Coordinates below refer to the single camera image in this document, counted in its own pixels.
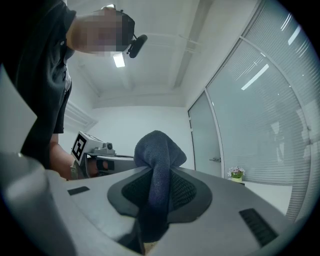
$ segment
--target flower pot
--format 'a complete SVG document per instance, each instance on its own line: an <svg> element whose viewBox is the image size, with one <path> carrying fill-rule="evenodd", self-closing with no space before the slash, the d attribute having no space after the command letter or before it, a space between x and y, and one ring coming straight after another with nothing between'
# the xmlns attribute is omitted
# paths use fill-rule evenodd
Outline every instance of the flower pot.
<svg viewBox="0 0 320 256"><path fill-rule="evenodd" d="M242 183L242 177L240 177L240 178L231 178L231 180L234 181L234 182Z"/></svg>

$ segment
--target potted plant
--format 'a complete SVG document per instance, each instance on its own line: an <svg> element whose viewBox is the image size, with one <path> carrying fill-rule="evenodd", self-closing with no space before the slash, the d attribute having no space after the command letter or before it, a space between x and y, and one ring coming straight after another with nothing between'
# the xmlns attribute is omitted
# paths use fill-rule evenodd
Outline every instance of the potted plant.
<svg viewBox="0 0 320 256"><path fill-rule="evenodd" d="M234 182L242 183L242 176L245 175L245 170L239 166L231 167L228 172L228 176Z"/></svg>

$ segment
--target black shirt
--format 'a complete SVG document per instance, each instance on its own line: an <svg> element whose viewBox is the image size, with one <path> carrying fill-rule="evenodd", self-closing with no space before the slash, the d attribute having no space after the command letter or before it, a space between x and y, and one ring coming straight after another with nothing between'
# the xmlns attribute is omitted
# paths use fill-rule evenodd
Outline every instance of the black shirt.
<svg viewBox="0 0 320 256"><path fill-rule="evenodd" d="M18 6L20 24L7 32L14 46L6 46L3 64L37 115L21 152L48 169L50 139L53 133L64 132L65 108L72 88L66 83L67 59L73 54L67 47L66 34L76 12L61 0L36 1L32 6L26 2L29 8Z"/></svg>

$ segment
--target fabric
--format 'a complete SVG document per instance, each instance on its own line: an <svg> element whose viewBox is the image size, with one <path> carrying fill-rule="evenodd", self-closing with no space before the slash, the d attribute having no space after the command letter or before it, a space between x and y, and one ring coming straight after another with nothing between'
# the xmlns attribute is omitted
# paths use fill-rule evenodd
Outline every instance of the fabric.
<svg viewBox="0 0 320 256"><path fill-rule="evenodd" d="M179 167L187 157L165 133L155 130L137 143L133 159L137 167L153 169L147 204L138 219L143 241L157 241L168 228L170 167Z"/></svg>
<svg viewBox="0 0 320 256"><path fill-rule="evenodd" d="M66 65L74 51L67 47L66 34L76 12L61 0L26 1L11 11L13 19L19 18L16 22L23 22L18 28L6 28L3 64L19 94L37 115L21 152L49 168L50 139L53 133L63 133L71 92L71 83L66 90Z"/></svg>

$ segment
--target hand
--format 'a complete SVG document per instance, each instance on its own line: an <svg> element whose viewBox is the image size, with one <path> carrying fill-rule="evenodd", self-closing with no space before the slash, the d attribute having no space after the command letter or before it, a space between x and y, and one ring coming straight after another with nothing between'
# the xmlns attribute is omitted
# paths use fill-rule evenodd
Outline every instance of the hand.
<svg viewBox="0 0 320 256"><path fill-rule="evenodd" d="M103 167L108 169L108 163L106 161L103 161ZM88 158L87 169L88 169L90 178L98 176L99 172L97 168L97 160L95 158Z"/></svg>

